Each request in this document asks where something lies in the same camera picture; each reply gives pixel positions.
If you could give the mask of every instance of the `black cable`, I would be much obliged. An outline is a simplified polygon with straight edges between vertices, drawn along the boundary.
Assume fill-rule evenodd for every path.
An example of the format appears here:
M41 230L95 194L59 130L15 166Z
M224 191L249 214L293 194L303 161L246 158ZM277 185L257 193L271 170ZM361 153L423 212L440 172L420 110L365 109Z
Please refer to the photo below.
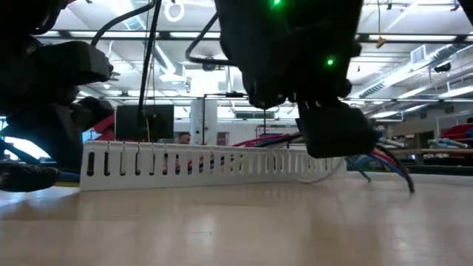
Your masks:
M298 137L302 137L302 133L299 132L299 133L296 133L296 134L292 134L292 135L288 135L288 136L284 136L284 137L281 137L277 140L269 140L269 141L264 141L263 143L259 143L258 145L256 145L256 147L258 148L264 148L264 147L267 147L267 146L271 146L271 145L275 145L275 144L280 144L280 143L289 143L293 140L295 140L296 138Z
M406 167L401 163L401 161L398 160L398 158L396 158L394 154L392 154L388 149L384 148L381 144L376 144L375 147L385 153L385 155L391 158L398 165L399 170L406 178L410 193L415 193L414 181L412 180L411 176L409 175L409 172L407 171Z
M191 42L189 47L186 49L186 59L189 60L192 63L196 64L215 64L215 65L224 65L224 66L233 66L236 67L236 64L232 63L229 60L221 60L221 59L213 59L213 58L196 58L192 56L192 51L195 49L195 47L200 43L201 40L204 39L204 36L212 25L214 25L215 21L219 18L219 15L217 13L214 14L214 16L208 21L208 23L204 26L203 30L199 33L199 35Z
M121 16L118 16L111 21L109 21L107 24L105 24L102 28L100 28L97 33L94 35L94 38L92 38L92 42L90 43L93 47L96 47L100 39L102 38L103 34L107 30L110 30L113 26L115 26L118 23L121 23L129 18L132 18L134 16L140 15L141 13L144 13L146 11L150 11L153 7L157 7L159 4L159 7L161 7L161 1L160 0L152 0L148 4L137 8L135 10L132 10L128 13L125 13Z
M149 38L146 43L146 54L145 54L145 60L143 62L143 71L141 73L140 97L138 98L138 113L137 113L138 125L141 124L142 119L143 119L142 112L143 112L143 105L144 105L144 99L145 99L146 81L148 78L148 68L149 68L149 62L151 60L154 40L156 39L157 19L160 16L160 9L161 9L162 1L163 0L156 0L157 5L154 8L153 18L151 20L151 28L149 29Z

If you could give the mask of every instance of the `person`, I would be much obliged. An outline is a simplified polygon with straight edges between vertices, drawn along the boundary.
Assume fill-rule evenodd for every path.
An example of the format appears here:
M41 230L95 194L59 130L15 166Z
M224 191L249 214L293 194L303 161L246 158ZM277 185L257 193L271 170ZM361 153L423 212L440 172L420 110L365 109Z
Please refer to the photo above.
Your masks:
M191 142L191 134L189 132L181 132L177 136L178 144L189 144Z

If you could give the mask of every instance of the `blue wire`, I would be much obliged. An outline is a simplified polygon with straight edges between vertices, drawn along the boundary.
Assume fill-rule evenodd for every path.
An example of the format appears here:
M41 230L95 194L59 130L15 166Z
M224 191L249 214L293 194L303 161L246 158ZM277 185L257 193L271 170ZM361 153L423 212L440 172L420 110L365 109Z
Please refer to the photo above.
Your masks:
M79 182L81 179L80 174L68 173L68 172L61 172L59 176L59 181L66 181L66 182Z
M353 160L351 160L348 157L345 157L345 160L347 161L347 164L351 167L353 167L358 173L360 173L366 180L368 180L369 183L371 183L371 178L365 173L361 168L359 168Z
M383 166L386 166L387 168L389 168L391 172L398 174L400 177L402 177L406 180L406 176L404 176L404 174L401 172L401 170L399 170L399 168L392 165L391 163L387 162L385 159L380 158L380 157L378 157L374 154L367 154L367 156L370 157L371 159L375 160L375 161L378 161Z

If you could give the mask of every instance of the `slotted cable tray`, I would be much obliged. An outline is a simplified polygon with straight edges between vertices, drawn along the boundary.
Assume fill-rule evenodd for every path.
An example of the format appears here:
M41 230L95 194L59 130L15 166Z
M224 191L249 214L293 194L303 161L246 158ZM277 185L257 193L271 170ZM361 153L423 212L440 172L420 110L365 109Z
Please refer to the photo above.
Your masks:
M82 161L82 191L314 183L347 171L343 158L313 159L301 150L162 143L92 141Z

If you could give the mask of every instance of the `red wire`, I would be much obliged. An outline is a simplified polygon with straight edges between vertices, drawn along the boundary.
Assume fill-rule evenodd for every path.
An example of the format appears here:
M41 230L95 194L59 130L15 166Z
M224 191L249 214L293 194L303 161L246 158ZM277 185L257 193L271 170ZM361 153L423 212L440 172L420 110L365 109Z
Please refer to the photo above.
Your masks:
M397 166L399 167L399 165L393 160L391 159L390 157L386 156L385 154L379 152L379 151L372 151L372 153L378 157L380 157L381 159L387 161L388 163L394 165L394 166Z
M259 138L254 139L254 140L246 140L246 141L243 141L241 143L233 144L232 147L246 146L248 144L257 143L259 141L275 140L275 139L279 139L279 138L284 137L284 136L286 136L286 134L279 134L279 135L268 136L268 137L259 137Z

